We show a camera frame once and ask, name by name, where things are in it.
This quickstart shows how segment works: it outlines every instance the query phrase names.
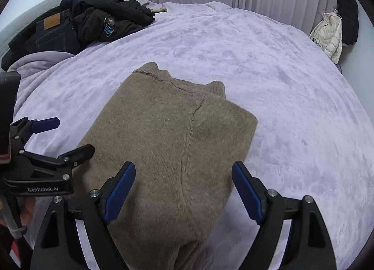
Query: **blue gripper pad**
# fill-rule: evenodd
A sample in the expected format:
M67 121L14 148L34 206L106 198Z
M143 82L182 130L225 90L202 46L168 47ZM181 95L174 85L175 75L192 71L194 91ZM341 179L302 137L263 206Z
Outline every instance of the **blue gripper pad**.
M262 212L263 208L261 205L261 200L237 163L234 163L232 167L231 178L250 219L256 221L258 225L261 225L265 219Z
M31 133L38 134L40 132L54 130L59 126L60 120L57 117L35 121L31 127Z
M130 163L127 169L123 172L123 175L119 178L105 203L105 213L102 219L106 224L109 224L117 218L119 211L131 190L132 184L135 181L135 176L135 165Z

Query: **hand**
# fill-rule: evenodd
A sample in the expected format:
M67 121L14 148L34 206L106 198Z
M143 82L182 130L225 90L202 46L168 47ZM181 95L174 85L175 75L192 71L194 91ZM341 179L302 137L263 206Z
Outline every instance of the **hand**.
M20 214L21 224L23 226L27 226L30 223L32 219L32 215L34 213L34 207L35 207L35 197L26 197L25 204L23 208L21 209L21 214ZM0 225L6 226L4 218L1 215L0 215Z

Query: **hanging coat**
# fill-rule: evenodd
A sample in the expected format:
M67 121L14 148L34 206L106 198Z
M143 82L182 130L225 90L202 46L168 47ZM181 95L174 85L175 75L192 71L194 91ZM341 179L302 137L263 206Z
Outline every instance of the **hanging coat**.
M342 17L342 43L351 45L358 37L358 5L356 0L337 0L338 15Z
M334 11L323 13L322 18L309 37L337 64L342 53L342 18Z

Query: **lavender blanket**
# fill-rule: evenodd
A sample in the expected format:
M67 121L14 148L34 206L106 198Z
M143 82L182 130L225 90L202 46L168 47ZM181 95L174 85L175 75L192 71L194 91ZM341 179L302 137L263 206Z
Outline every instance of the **lavender blanket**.
M194 83L220 80L227 99L259 121L246 167L283 196L316 199L338 269L346 269L374 227L374 130L353 89L292 26L217 2L164 6L168 12L152 25L118 41L91 45L74 57L40 53L11 67L22 74L14 119L61 121L57 130L34 135L27 150L57 156L75 148L120 84L144 63L154 61ZM30 242L47 200L38 200ZM279 266L288 230L286 223L271 269ZM257 231L234 189L192 269L238 269Z

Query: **jeans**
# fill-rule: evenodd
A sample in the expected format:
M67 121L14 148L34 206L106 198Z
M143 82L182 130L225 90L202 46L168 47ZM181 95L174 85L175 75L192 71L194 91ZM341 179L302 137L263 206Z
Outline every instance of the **jeans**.
M44 20L37 22L36 33L31 38L31 41L28 41L33 44L34 52L62 51L73 55L78 54L80 45L72 19L72 13L67 9L60 12L60 24L56 26L44 29Z

